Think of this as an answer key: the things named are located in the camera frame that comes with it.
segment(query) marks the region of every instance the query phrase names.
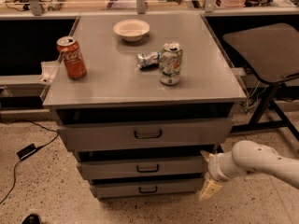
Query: silver can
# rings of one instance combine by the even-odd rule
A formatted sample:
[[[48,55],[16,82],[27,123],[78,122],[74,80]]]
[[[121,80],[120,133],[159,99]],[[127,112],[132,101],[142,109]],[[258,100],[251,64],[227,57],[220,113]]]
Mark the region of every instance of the silver can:
[[[178,42],[166,43],[159,62],[160,81],[165,85],[175,85],[180,79],[183,50]]]
[[[139,69],[144,69],[152,65],[159,64],[161,57],[160,51],[150,53],[138,53],[137,54],[137,66]]]

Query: can lid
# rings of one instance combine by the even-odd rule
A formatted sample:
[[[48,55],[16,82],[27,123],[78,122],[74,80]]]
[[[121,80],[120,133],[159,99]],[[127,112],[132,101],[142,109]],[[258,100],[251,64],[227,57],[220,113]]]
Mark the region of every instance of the can lid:
[[[178,42],[171,42],[164,44],[164,49],[174,52],[181,50],[181,46]]]
[[[59,38],[57,41],[57,45],[62,47],[67,47],[73,45],[76,42],[76,39],[73,36],[64,36]]]

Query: soda can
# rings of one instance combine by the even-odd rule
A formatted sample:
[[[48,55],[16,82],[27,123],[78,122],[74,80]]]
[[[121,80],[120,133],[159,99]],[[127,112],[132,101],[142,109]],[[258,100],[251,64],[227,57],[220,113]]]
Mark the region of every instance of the soda can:
[[[183,50],[178,42],[166,43],[161,51],[159,68],[160,81],[165,85],[175,85],[180,79]]]
[[[138,53],[137,66],[139,69],[144,69],[154,64],[159,64],[160,57],[161,57],[160,51],[155,51],[150,53]]]
[[[73,36],[58,39],[57,50],[63,56],[68,77],[77,79],[87,74],[78,41]]]

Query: concrete floor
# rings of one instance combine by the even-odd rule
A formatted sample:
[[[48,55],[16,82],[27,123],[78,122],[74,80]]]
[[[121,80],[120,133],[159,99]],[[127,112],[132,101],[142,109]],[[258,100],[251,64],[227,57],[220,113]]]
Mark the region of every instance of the concrete floor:
[[[296,127],[299,112],[287,112]],[[2,113],[6,121],[38,120],[56,129],[47,114]],[[249,116],[235,115],[235,123]],[[0,199],[13,184],[13,167],[19,160],[16,152],[35,143],[48,142],[54,133],[31,123],[0,124]],[[266,131],[230,136],[222,147],[230,150],[239,140],[252,140],[275,148],[280,155],[298,159],[299,142],[289,130]],[[98,201],[82,180],[76,160],[61,139],[43,148],[17,168],[14,190],[0,205],[0,223],[17,224],[31,213],[41,215],[44,223],[299,223],[299,191],[268,175],[236,178],[226,183],[212,199],[198,200],[198,193],[156,195]]]

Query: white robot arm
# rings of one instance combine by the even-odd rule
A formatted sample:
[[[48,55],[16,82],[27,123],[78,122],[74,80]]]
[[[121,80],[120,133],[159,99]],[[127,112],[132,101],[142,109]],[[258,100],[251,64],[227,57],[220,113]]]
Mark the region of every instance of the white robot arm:
[[[208,173],[201,200],[214,195],[221,188],[221,182],[251,174],[273,175],[299,189],[299,160],[282,157],[271,147],[240,141],[230,152],[212,155],[202,151],[202,155],[208,161]]]

